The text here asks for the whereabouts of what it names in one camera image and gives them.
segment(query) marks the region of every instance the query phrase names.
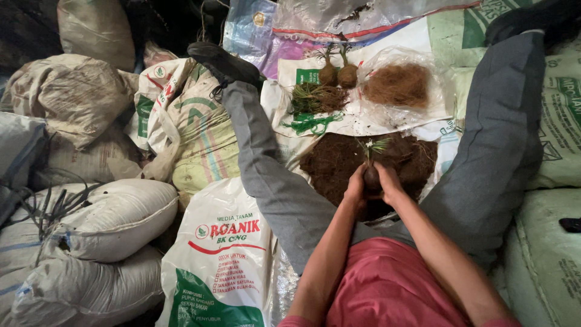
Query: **green string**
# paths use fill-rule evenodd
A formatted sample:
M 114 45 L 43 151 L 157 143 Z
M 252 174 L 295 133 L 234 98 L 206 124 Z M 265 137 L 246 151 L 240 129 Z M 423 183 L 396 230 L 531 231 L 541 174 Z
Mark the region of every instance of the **green string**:
M 281 125 L 292 128 L 297 135 L 311 130 L 313 134 L 320 136 L 327 131 L 330 123 L 341 120 L 343 120 L 343 116 L 339 113 L 321 118 L 315 118 L 312 113 L 296 113 L 293 115 L 293 121 L 290 124 L 281 122 Z

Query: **forearm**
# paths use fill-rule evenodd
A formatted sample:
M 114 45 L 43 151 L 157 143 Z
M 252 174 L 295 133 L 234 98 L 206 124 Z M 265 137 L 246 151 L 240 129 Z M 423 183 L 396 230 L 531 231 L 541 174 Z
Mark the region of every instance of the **forearm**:
M 344 199 L 305 266 L 288 315 L 320 325 L 343 276 L 357 203 Z
M 512 317 L 486 274 L 409 196 L 403 192 L 398 194 L 392 205 L 442 288 L 465 310 L 475 326 L 491 319 Z

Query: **pink t-shirt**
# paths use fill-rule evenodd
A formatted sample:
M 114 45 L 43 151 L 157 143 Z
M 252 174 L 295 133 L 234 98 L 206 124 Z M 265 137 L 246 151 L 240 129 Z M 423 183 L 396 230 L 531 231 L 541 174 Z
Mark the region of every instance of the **pink t-shirt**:
M 428 270 L 419 252 L 401 242 L 375 237 L 349 250 L 327 326 L 467 326 Z M 311 327 L 302 317 L 286 317 L 278 327 Z M 515 320 L 483 327 L 521 327 Z

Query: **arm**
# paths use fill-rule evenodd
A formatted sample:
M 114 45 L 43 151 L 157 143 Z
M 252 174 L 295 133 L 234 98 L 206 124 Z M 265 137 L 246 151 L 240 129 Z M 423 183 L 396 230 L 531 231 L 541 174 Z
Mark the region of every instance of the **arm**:
M 288 316 L 300 316 L 320 326 L 331 305 L 347 260 L 355 215 L 363 200 L 363 164 L 349 179 L 349 187 L 331 224 L 315 247 L 295 293 Z
M 403 191 L 395 170 L 378 163 L 375 168 L 383 187 L 384 202 L 397 211 L 428 268 L 472 323 L 482 326 L 493 319 L 512 318 L 484 271 Z

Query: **gray pants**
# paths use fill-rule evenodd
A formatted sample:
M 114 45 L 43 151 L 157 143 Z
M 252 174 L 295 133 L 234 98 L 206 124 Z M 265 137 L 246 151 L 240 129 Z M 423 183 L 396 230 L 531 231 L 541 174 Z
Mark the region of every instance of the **gray pants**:
M 420 205 L 485 269 L 496 259 L 512 213 L 543 157 L 538 137 L 543 76 L 539 33 L 521 34 L 488 49 L 474 73 L 458 154 Z M 336 207 L 277 162 L 274 132 L 256 88 L 235 82 L 223 99 L 238 139 L 242 184 L 301 275 Z M 376 236 L 414 246 L 401 221 L 382 232 L 356 223 L 352 244 Z

